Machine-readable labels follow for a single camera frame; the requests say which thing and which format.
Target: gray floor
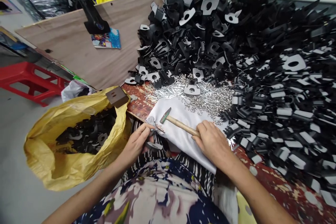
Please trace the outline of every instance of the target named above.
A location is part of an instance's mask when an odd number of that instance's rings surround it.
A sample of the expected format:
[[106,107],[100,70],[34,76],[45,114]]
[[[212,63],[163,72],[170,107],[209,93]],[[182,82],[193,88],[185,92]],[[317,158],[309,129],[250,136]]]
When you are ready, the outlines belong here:
[[41,223],[83,183],[67,191],[54,192],[26,165],[23,144],[35,122],[51,107],[62,103],[60,97],[40,105],[0,89],[0,223]]

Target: hand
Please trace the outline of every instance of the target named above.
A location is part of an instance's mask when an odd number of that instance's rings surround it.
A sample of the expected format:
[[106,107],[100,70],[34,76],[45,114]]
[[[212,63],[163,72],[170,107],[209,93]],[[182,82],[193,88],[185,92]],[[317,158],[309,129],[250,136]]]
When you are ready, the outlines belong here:
[[[148,151],[147,147],[144,147],[144,143],[151,131],[154,129],[153,125],[143,123],[136,131],[129,137],[129,140],[124,148],[124,150],[118,156],[118,161],[121,164],[125,165],[125,168],[128,169],[131,167],[138,156],[141,153],[145,153]],[[154,143],[154,138],[151,136],[149,138],[150,142]]]
[[229,169],[233,161],[238,160],[232,152],[226,136],[212,122],[204,120],[197,125],[201,138],[192,136],[203,154],[221,170]]

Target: pile of silver rivets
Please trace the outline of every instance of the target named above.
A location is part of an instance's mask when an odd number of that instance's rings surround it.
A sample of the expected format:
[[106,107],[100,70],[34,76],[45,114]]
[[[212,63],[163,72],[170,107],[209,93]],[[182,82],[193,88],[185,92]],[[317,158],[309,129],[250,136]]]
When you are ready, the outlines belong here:
[[205,111],[212,119],[215,119],[220,111],[230,110],[234,90],[229,86],[222,85],[217,88],[212,84],[201,81],[197,83],[201,94],[193,96],[183,92],[189,83],[188,77],[180,75],[174,76],[174,78],[175,82],[173,84],[160,89],[155,89],[152,84],[147,86],[149,88],[147,88],[146,100],[150,99],[155,104],[161,98],[173,99],[178,97],[185,104],[186,109],[191,112],[196,112],[199,109],[199,115],[202,115],[202,112]]

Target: red plastic stool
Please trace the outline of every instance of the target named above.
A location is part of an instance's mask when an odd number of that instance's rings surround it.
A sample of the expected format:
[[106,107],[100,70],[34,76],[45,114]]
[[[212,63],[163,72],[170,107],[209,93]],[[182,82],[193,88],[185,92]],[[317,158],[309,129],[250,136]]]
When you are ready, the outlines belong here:
[[[50,77],[43,79],[35,74],[35,70],[39,70]],[[16,82],[27,85],[29,87],[28,93],[24,93],[10,86]],[[48,104],[42,102],[43,99],[61,95],[65,82],[68,81],[29,62],[22,62],[0,68],[0,88],[21,95],[24,98],[42,105],[42,107],[48,106]],[[34,95],[35,91],[38,91],[41,94]]]

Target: wooden table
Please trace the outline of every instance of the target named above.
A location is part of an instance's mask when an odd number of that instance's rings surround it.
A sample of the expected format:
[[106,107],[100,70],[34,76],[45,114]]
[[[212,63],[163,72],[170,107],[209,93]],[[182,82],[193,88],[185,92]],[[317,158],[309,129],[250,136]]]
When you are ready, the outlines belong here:
[[[122,86],[129,95],[137,96],[137,100],[128,105],[128,111],[141,120],[145,120],[155,104],[146,101],[145,84],[142,86]],[[242,148],[236,150],[236,155],[255,174],[259,182],[283,206],[289,214],[301,223],[336,223],[336,208],[325,204],[323,198],[301,182],[292,185],[277,171],[263,163],[253,164]]]

